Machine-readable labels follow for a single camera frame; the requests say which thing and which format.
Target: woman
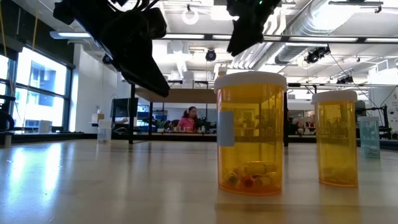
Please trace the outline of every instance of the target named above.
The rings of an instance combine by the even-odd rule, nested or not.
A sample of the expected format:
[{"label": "woman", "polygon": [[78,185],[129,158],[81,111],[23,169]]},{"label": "woman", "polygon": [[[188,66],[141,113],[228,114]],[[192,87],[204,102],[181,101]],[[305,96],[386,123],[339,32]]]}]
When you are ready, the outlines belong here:
[{"label": "woman", "polygon": [[188,110],[184,111],[182,118],[178,122],[177,129],[181,129],[183,131],[195,131],[195,123],[197,121],[197,108],[191,106]]}]

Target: computer monitor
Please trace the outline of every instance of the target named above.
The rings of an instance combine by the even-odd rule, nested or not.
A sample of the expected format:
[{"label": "computer monitor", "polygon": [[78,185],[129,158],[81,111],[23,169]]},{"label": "computer monitor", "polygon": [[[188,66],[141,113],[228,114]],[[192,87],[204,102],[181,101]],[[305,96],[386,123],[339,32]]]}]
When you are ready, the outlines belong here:
[{"label": "computer monitor", "polygon": [[[130,98],[113,99],[111,108],[111,118],[113,117],[113,108],[115,107],[115,118],[129,117]],[[138,98],[132,100],[132,116],[137,116]]]}]

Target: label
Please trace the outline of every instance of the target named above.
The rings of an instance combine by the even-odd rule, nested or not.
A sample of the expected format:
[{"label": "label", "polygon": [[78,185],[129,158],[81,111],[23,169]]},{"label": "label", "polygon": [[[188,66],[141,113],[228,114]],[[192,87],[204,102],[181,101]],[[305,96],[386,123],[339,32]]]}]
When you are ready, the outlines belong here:
[{"label": "label", "polygon": [[235,146],[233,111],[221,111],[218,113],[217,145],[228,147]]}]

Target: dark hair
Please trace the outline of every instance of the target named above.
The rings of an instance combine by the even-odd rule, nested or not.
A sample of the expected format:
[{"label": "dark hair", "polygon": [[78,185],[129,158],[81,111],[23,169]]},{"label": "dark hair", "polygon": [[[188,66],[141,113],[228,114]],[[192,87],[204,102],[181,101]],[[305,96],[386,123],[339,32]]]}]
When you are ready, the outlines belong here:
[{"label": "dark hair", "polygon": [[196,107],[191,106],[190,108],[188,108],[187,110],[184,111],[184,113],[182,114],[182,118],[189,118],[189,112],[191,112],[191,110],[196,109]]}]

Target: pink shirt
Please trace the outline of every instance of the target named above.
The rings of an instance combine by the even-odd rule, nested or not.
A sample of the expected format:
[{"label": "pink shirt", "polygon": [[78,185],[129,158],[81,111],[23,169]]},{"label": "pink shirt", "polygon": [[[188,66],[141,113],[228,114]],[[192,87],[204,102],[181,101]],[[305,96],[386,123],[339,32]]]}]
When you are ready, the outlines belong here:
[{"label": "pink shirt", "polygon": [[182,130],[184,128],[190,128],[191,131],[193,131],[195,127],[195,121],[192,121],[189,118],[181,118],[181,120],[178,122],[178,125],[181,126]]}]

